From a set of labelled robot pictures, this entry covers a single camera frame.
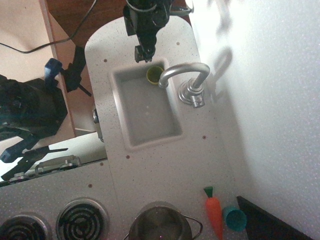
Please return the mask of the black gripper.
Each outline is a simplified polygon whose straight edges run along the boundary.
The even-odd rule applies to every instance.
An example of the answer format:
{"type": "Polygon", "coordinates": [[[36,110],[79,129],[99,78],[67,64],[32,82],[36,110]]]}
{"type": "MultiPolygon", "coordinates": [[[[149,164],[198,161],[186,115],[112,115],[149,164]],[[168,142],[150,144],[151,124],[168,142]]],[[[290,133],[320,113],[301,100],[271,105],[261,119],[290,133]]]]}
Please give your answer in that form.
{"type": "Polygon", "coordinates": [[[139,45],[134,48],[134,59],[137,63],[143,60],[146,63],[151,62],[156,51],[157,32],[159,28],[154,24],[137,24],[135,33],[139,45]]]}

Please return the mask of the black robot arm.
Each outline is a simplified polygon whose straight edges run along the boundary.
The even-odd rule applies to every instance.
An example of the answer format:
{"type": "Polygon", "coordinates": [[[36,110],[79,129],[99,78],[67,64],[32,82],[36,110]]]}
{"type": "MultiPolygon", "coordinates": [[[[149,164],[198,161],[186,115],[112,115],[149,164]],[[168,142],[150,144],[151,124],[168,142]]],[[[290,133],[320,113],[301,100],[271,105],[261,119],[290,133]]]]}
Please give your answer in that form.
{"type": "Polygon", "coordinates": [[[127,35],[138,39],[134,47],[135,61],[148,63],[156,52],[158,31],[167,25],[171,16],[187,16],[193,8],[174,6],[172,0],[127,0],[122,12],[127,35]]]}

